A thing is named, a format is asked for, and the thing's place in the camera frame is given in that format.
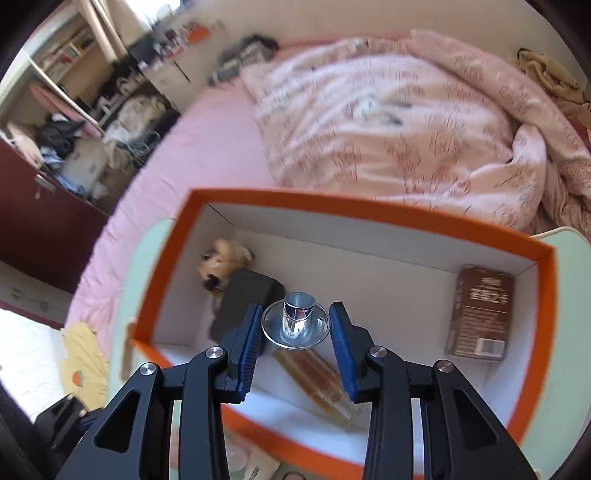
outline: stuffed animal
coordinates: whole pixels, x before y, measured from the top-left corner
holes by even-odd
[[[197,270],[205,289],[219,297],[226,290],[232,273],[246,268],[253,260],[254,254],[248,248],[220,238],[213,249],[203,254]]]

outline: metal screw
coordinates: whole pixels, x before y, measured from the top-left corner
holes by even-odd
[[[369,354],[374,358],[384,358],[388,351],[383,346],[373,346],[369,349]]]
[[[440,372],[448,374],[449,372],[453,372],[454,366],[449,360],[439,360],[437,362],[437,369]]]
[[[208,358],[220,358],[223,355],[223,348],[220,346],[211,346],[206,350],[205,355]]]
[[[139,373],[142,375],[152,375],[156,371],[156,365],[152,363],[143,364],[139,368]]]

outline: clothes pile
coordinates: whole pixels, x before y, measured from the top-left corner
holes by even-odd
[[[279,50],[276,40],[261,35],[245,37],[237,45],[227,48],[219,59],[219,68],[209,76],[208,83],[215,87],[238,77],[242,69],[254,63],[271,60]]]

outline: yellow cloth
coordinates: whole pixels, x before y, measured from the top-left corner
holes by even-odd
[[[104,407],[107,400],[109,362],[99,350],[96,334],[84,322],[63,331],[67,358],[60,364],[64,390],[73,393],[87,408]]]
[[[591,129],[591,105],[585,103],[584,91],[578,81],[560,63],[543,53],[521,50],[518,55],[521,70],[546,92],[566,118],[576,119]]]
[[[555,97],[569,102],[584,103],[583,89],[560,63],[543,53],[521,50],[519,66],[525,74]]]

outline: white cabinet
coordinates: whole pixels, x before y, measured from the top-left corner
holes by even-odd
[[[188,46],[168,59],[157,70],[144,72],[152,84],[181,113],[193,103],[199,89],[207,86],[207,77],[217,66],[217,60],[228,46],[228,36],[221,27],[211,29],[204,40]]]
[[[144,73],[179,112],[184,113],[193,103],[197,89],[189,82],[175,62],[168,61],[158,70],[148,70]]]

